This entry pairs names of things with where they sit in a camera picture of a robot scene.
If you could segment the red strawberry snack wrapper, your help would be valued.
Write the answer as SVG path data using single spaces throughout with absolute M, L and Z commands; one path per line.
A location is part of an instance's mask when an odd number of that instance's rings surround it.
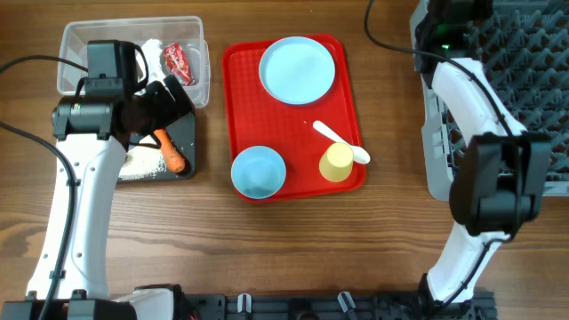
M 186 54 L 180 43 L 174 43 L 164 48 L 165 64 L 183 85 L 191 85 L 194 77 Z

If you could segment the white plastic spoon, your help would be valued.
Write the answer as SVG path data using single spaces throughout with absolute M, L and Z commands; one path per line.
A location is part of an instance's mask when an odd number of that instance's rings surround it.
M 356 163 L 358 163 L 358 164 L 369 164 L 370 163 L 371 156 L 365 149 L 363 149 L 362 147 L 352 145 L 352 144 L 346 142 L 338 133 L 336 133 L 334 130 L 332 130 L 330 127 L 328 127 L 323 122 L 316 120 L 313 122 L 312 127 L 317 132 L 320 132 L 322 135 L 324 135 L 328 139 L 330 139 L 334 142 L 343 143 L 343 144 L 348 145 L 354 154 L 354 161 Z

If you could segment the light blue plate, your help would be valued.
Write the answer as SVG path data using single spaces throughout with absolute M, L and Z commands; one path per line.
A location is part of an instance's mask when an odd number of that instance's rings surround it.
M 304 36 L 277 40 L 262 54 L 260 82 L 283 103 L 305 105 L 322 98 L 335 79 L 335 62 L 318 41 Z

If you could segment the clear plastic bin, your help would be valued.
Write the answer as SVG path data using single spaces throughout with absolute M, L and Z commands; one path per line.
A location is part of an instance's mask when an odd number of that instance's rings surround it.
M 180 43 L 194 77 L 193 84 L 183 88 L 196 108 L 206 107 L 210 97 L 211 69 L 203 22 L 197 16 L 70 22 L 63 32 L 60 56 L 85 67 L 86 46 L 90 41 L 120 40 L 142 47 L 151 38 L 162 42 L 162 51 L 171 44 Z M 165 76 L 170 75 L 163 53 L 161 64 Z

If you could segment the yellow plastic cup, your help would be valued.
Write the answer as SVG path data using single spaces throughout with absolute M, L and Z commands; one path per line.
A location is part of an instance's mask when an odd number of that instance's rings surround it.
M 330 182 L 342 182 L 352 172 L 354 153 L 351 147 L 342 142 L 334 142 L 319 161 L 321 175 Z

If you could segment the black waste tray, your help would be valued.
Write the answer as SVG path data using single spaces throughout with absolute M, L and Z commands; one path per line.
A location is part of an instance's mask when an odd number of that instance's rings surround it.
M 121 181 L 118 183 L 129 183 L 134 181 L 153 181 L 153 180 L 185 180 L 191 178 L 196 171 L 196 117 L 188 113 L 176 122 L 170 124 L 166 129 L 172 144 L 186 160 L 186 169 L 181 173 L 168 172 L 159 173 L 154 179 Z M 150 135 L 142 136 L 133 134 L 131 136 L 132 145 L 129 147 L 142 146 L 143 144 L 156 144 Z

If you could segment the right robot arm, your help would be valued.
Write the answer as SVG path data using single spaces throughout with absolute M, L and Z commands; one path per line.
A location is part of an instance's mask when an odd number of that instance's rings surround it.
M 467 146 L 449 192 L 451 234 L 421 280 L 431 316 L 459 315 L 493 254 L 537 217 L 550 142 L 505 109 L 482 62 L 467 56 L 460 28 L 422 22 L 415 36 L 423 53 L 417 69 L 448 107 Z

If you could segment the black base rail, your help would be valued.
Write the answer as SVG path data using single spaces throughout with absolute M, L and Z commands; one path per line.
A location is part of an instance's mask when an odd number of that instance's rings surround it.
M 470 301 L 451 304 L 431 315 L 427 301 L 417 292 L 379 292 L 356 295 L 252 296 L 188 294 L 190 318 L 199 320 L 497 320 L 491 292 L 479 292 Z

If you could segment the orange carrot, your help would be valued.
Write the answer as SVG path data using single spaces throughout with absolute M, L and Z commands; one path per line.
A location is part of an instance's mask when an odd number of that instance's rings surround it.
M 186 169 L 186 160 L 181 153 L 172 144 L 172 141 L 165 129 L 157 129 L 154 131 L 161 144 L 161 152 L 163 154 L 166 167 L 174 173 L 181 173 Z

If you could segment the red serving tray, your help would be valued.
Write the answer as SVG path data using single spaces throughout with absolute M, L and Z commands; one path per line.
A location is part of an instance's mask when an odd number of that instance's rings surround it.
M 265 203 L 349 192 L 365 182 L 363 164 L 355 164 L 342 182 L 330 182 L 319 171 L 320 158 L 333 142 L 313 129 L 314 121 L 322 121 L 350 144 L 360 146 L 362 141 L 342 43 L 327 34 L 310 38 L 332 55 L 336 77 L 323 98 L 303 107 L 274 99 L 261 85 L 261 56 L 273 39 L 233 44 L 222 57 L 231 157 L 252 146 L 266 146 L 286 165 L 284 185 Z

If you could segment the white rice pile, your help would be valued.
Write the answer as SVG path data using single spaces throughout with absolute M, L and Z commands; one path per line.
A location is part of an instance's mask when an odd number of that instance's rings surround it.
M 168 172 L 160 149 L 131 147 L 119 173 L 121 181 L 154 179 L 159 173 Z

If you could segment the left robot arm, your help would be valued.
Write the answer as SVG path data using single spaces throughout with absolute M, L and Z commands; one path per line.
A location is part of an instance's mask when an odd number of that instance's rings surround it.
M 48 228 L 24 300 L 3 319 L 183 319 L 190 304 L 177 284 L 108 296 L 106 246 L 113 195 L 132 134 L 148 135 L 193 112 L 174 76 L 148 85 L 87 78 L 52 112 L 57 157 Z

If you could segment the light blue bowl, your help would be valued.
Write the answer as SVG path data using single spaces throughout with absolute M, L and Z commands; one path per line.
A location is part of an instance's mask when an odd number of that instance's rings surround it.
M 266 146 L 244 149 L 236 156 L 230 170 L 235 189 L 253 200 L 275 195 L 285 184 L 286 174 L 284 159 Z

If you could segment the white tissue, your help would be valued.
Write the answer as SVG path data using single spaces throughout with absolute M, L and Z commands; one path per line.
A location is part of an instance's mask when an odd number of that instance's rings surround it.
M 158 39 L 151 38 L 145 44 L 142 45 L 141 49 L 144 53 L 147 63 L 144 63 L 143 58 L 139 52 L 136 52 L 136 61 L 138 68 L 141 72 L 139 75 L 139 80 L 143 80 L 148 76 L 148 84 L 158 81 L 161 84 L 164 83 L 165 73 L 161 64 L 162 49 L 160 46 L 162 42 Z

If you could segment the grey dishwasher rack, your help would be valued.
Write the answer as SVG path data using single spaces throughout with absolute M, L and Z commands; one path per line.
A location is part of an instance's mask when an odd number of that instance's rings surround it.
M 567 196 L 568 3 L 496 1 L 493 16 L 481 25 L 469 23 L 466 37 L 512 116 L 551 139 L 545 196 Z M 422 90 L 428 189 L 445 201 L 466 144 L 443 101 L 427 86 Z

